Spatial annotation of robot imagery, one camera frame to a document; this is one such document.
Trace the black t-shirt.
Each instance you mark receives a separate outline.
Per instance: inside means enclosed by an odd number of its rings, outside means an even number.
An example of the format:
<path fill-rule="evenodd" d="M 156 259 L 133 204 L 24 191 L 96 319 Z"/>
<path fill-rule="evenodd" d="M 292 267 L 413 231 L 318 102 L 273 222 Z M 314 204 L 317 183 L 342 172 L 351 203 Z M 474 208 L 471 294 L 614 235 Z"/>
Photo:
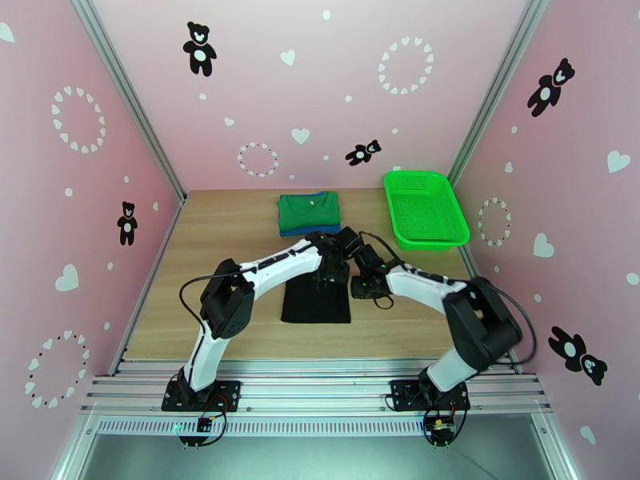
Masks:
<path fill-rule="evenodd" d="M 281 321 L 289 324 L 351 323 L 347 281 L 303 274 L 285 285 Z"/>

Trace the black teddy bear sticker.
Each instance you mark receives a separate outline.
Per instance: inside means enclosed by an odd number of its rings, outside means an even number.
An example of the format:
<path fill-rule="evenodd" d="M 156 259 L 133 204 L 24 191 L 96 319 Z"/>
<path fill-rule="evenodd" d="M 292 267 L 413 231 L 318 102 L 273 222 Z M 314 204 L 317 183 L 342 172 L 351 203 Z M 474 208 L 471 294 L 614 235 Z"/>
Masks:
<path fill-rule="evenodd" d="M 372 157 L 381 151 L 382 147 L 378 140 L 374 139 L 366 145 L 357 144 L 351 152 L 345 155 L 345 160 L 350 166 L 357 166 L 370 162 Z"/>
<path fill-rule="evenodd" d="M 583 373 L 595 386 L 601 386 L 608 365 L 605 361 L 590 354 L 583 336 L 568 334 L 559 326 L 552 326 L 548 344 L 553 352 L 564 361 L 564 367 L 574 373 Z"/>
<path fill-rule="evenodd" d="M 554 72 L 544 74 L 538 80 L 538 88 L 527 101 L 527 108 L 534 118 L 541 115 L 549 106 L 556 106 L 562 88 L 575 76 L 575 69 L 568 58 L 562 58 Z"/>
<path fill-rule="evenodd" d="M 134 244 L 135 231 L 138 228 L 137 220 L 134 217 L 135 204 L 132 202 L 122 202 L 122 215 L 117 221 L 120 229 L 119 242 L 121 246 L 132 246 Z"/>

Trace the aluminium frame rails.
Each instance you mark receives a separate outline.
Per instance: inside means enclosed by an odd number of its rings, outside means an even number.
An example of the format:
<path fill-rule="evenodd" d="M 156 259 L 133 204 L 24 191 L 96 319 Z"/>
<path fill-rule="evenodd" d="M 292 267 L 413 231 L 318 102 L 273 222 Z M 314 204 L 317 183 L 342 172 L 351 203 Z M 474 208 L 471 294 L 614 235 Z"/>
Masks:
<path fill-rule="evenodd" d="M 400 359 L 224 360 L 221 380 L 240 381 L 237 416 L 328 417 L 388 414 L 390 381 L 411 379 L 430 361 Z M 160 415 L 179 362 L 125 360 L 113 376 L 91 379 L 84 414 Z M 467 383 L 474 414 L 549 413 L 536 374 L 517 373 L 505 360 Z"/>

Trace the green t-shirt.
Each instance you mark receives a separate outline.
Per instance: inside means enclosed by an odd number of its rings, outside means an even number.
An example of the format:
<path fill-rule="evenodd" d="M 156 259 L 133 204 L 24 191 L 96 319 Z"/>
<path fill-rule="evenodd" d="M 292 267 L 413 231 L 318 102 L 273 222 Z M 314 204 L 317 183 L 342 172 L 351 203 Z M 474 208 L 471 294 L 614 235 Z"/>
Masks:
<path fill-rule="evenodd" d="M 335 226 L 341 222 L 338 193 L 284 194 L 277 201 L 281 233 L 301 227 Z"/>

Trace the aluminium corner post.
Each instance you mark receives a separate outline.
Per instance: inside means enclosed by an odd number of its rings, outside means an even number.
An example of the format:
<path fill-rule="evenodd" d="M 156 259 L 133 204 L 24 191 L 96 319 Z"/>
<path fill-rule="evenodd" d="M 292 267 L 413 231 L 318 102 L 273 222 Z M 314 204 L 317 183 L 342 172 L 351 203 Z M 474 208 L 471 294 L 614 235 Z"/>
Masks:
<path fill-rule="evenodd" d="M 448 180 L 456 186 L 473 156 L 490 120 L 513 77 L 550 0 L 527 0 L 522 15 L 507 44 L 506 50 L 489 84 L 485 97 L 472 121 L 448 173 Z"/>
<path fill-rule="evenodd" d="M 93 0 L 70 0 L 80 21 L 84 25 L 94 48 L 98 52 L 112 81 L 118 88 L 118 92 L 130 112 L 140 135 L 148 146 L 157 167 L 162 172 L 165 180 L 172 188 L 178 204 L 183 206 L 187 199 L 187 192 L 180 183 L 164 148 L 152 127 L 140 97 L 130 77 L 128 76 L 122 61 L 112 43 L 110 36 L 100 18 L 98 9 Z"/>

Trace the grey sheet metal panel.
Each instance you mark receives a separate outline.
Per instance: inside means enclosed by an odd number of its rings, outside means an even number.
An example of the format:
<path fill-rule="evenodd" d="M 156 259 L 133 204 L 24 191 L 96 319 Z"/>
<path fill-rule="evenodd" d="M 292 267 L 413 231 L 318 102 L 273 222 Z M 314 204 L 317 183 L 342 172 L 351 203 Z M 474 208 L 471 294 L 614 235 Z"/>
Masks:
<path fill-rule="evenodd" d="M 539 414 L 471 415 L 445 448 L 420 434 L 260 435 L 227 432 L 212 446 L 177 434 L 109 434 L 82 424 L 51 480 L 583 480 L 552 422 Z"/>

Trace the green plastic basket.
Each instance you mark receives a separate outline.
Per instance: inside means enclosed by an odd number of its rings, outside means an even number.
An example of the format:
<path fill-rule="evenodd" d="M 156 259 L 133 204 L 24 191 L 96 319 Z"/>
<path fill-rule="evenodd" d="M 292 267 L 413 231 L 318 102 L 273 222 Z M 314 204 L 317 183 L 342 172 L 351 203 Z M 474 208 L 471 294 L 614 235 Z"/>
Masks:
<path fill-rule="evenodd" d="M 395 240 L 403 250 L 448 251 L 470 240 L 470 228 L 448 178 L 397 170 L 383 177 Z"/>

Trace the perforated metal strip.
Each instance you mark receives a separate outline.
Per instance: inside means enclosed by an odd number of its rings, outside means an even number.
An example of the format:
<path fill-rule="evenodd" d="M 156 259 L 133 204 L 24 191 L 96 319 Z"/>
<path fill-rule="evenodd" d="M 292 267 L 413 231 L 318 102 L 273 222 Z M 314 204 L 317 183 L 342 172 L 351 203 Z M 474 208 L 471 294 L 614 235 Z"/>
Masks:
<path fill-rule="evenodd" d="M 151 418 L 104 416 L 94 430 L 100 434 L 184 436 L 212 439 L 220 433 L 230 437 L 404 437 L 421 436 L 420 417 L 238 417 L 214 419 L 200 426 L 197 418 Z"/>

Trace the blue t-shirt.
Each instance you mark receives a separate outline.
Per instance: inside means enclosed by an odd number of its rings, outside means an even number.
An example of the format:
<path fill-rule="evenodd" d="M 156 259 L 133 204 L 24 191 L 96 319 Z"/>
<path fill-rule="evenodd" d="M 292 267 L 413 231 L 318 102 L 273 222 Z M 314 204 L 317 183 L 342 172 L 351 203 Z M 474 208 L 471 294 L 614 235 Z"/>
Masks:
<path fill-rule="evenodd" d="M 278 235 L 280 237 L 289 236 L 306 236 L 313 232 L 321 232 L 324 234 L 335 234 L 341 230 L 340 224 L 326 225 L 326 226 L 300 226 L 292 230 L 280 230 Z"/>

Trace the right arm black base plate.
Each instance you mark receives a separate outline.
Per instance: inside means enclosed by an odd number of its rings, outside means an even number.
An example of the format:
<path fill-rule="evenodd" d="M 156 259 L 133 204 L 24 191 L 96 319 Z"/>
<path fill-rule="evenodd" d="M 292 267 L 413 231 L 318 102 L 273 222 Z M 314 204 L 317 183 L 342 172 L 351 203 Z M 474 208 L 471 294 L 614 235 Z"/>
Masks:
<path fill-rule="evenodd" d="M 392 408 L 406 411 L 468 411 L 469 393 L 466 382 L 461 382 L 446 392 L 417 379 L 390 381 Z"/>

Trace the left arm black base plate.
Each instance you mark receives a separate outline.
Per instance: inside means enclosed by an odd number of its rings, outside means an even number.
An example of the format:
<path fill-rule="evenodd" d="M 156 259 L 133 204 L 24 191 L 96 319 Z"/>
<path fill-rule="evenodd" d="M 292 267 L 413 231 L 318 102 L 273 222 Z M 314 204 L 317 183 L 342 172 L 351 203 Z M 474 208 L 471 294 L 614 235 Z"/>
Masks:
<path fill-rule="evenodd" d="M 242 383 L 215 381 L 193 391 L 185 380 L 172 380 L 164 393 L 161 410 L 165 412 L 235 412 L 238 409 Z"/>

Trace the yellow connector module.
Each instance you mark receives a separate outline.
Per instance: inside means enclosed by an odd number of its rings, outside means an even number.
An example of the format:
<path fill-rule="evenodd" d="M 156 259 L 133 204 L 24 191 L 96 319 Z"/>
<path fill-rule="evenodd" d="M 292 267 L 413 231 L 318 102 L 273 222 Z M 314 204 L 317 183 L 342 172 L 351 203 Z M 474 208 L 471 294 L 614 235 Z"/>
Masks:
<path fill-rule="evenodd" d="M 428 415 L 423 417 L 423 435 L 427 442 L 433 447 L 448 447 L 456 435 L 455 420 L 439 415 Z"/>

